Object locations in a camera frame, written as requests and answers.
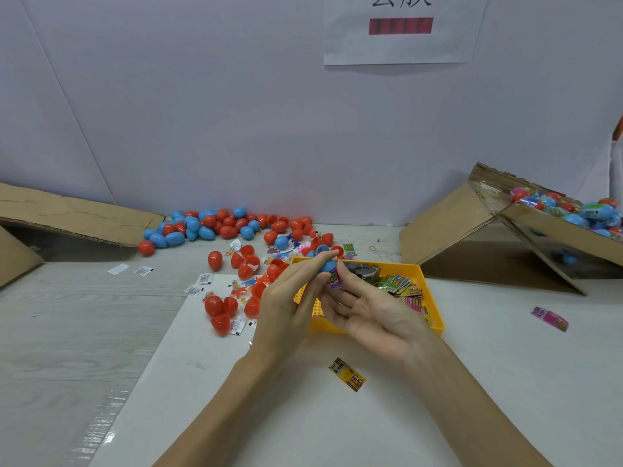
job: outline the white wall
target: white wall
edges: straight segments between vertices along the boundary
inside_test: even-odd
[[[321,0],[25,0],[117,202],[404,223],[478,160],[580,190],[623,0],[489,0],[472,63],[322,64]]]
[[[20,0],[0,0],[0,182],[113,202]]]

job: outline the yellow label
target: yellow label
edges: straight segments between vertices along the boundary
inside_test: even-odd
[[[335,373],[342,382],[351,387],[355,392],[359,391],[366,381],[365,378],[355,372],[350,365],[342,361],[339,357],[331,364],[329,370]]]

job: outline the yellow tray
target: yellow tray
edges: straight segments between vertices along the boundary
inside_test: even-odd
[[[292,264],[303,260],[308,260],[308,258],[298,256],[293,257]],[[426,279],[424,278],[424,274],[422,273],[422,269],[420,269],[420,266],[413,264],[396,264],[392,262],[369,262],[364,260],[346,260],[344,262],[377,265],[381,269],[381,276],[402,275],[404,277],[409,277],[422,290],[422,306],[425,306],[426,310],[428,310],[430,320],[433,323],[431,329],[435,331],[435,333],[437,333],[439,336],[441,336],[441,333],[443,333],[446,326],[444,325],[444,320],[441,318],[441,314],[437,309],[435,300],[432,298],[431,290],[428,288],[428,285],[426,285]],[[300,289],[297,295],[294,297],[294,301],[296,301],[297,303],[300,303],[304,289],[305,287]],[[322,306],[319,300],[316,300],[316,303],[314,303],[313,306],[310,330],[314,332],[336,332],[339,334],[344,334],[344,331],[333,326],[324,316]]]

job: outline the small white paper slip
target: small white paper slip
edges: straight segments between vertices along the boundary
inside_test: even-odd
[[[126,270],[128,267],[129,265],[119,264],[117,267],[113,267],[112,269],[110,269],[108,273],[111,275],[117,275],[118,273],[121,273],[124,270]]]
[[[247,324],[247,319],[241,316],[236,316],[231,323],[229,323],[229,333],[240,336],[240,333]]]
[[[151,273],[153,271],[153,269],[151,267],[148,267],[146,265],[139,267],[138,269],[136,269],[134,271],[134,273],[139,274],[141,277],[144,277],[145,275]]]
[[[202,286],[191,285],[186,290],[184,290],[184,293],[186,293],[187,295],[190,295],[190,296],[197,296],[197,295],[201,294],[202,291],[203,291],[203,287]]]
[[[202,273],[201,275],[199,275],[199,283],[197,285],[210,285],[213,280],[213,273]]]
[[[235,250],[236,252],[238,252],[240,249],[242,249],[242,243],[240,242],[239,239],[234,239],[233,241],[231,241],[231,243],[229,244],[229,247],[233,250]]]

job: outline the cardboard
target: cardboard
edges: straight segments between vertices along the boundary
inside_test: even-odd
[[[509,204],[508,193],[520,186],[553,191],[476,164],[468,182],[400,232],[403,261],[420,265],[427,277],[584,294],[564,266],[534,242],[529,232],[534,229],[559,246],[623,265],[621,243],[524,203]],[[488,227],[496,233],[484,233]]]
[[[146,211],[0,184],[0,225],[38,228],[134,247],[143,239],[145,229],[157,227],[164,219]],[[0,227],[0,287],[42,262],[39,255]]]

